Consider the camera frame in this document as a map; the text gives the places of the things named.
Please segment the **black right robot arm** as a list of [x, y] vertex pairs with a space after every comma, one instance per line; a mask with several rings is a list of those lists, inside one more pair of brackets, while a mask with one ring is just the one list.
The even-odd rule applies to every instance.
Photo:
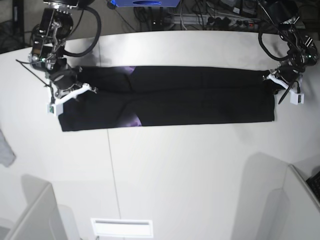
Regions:
[[[44, 72], [49, 83], [51, 95], [55, 98], [62, 98], [74, 90], [78, 90], [83, 83], [78, 81], [80, 67], [72, 68], [66, 56], [73, 58], [84, 57], [89, 54], [96, 44], [102, 30], [102, 21], [98, 12], [89, 5], [92, 0], [45, 0], [48, 5], [43, 10], [42, 19], [33, 39], [33, 45], [28, 61], [17, 61], [23, 67], [31, 66], [33, 69]], [[85, 11], [93, 14], [96, 19], [97, 29], [91, 45], [79, 53], [69, 52], [65, 49], [67, 40], [74, 34], [78, 25], [74, 25], [71, 10]]]

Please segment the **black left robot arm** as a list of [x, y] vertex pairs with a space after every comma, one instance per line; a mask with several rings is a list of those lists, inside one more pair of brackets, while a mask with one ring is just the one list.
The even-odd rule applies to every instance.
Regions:
[[320, 59], [318, 49], [314, 40], [296, 27], [300, 16], [298, 6], [293, 0], [259, 0], [258, 4], [268, 17], [266, 23], [277, 31], [289, 48], [286, 56], [273, 55], [263, 43], [264, 29], [262, 27], [259, 29], [260, 47], [271, 59], [280, 63], [279, 67], [270, 73], [286, 84], [290, 84], [305, 72], [306, 67], [318, 63]]

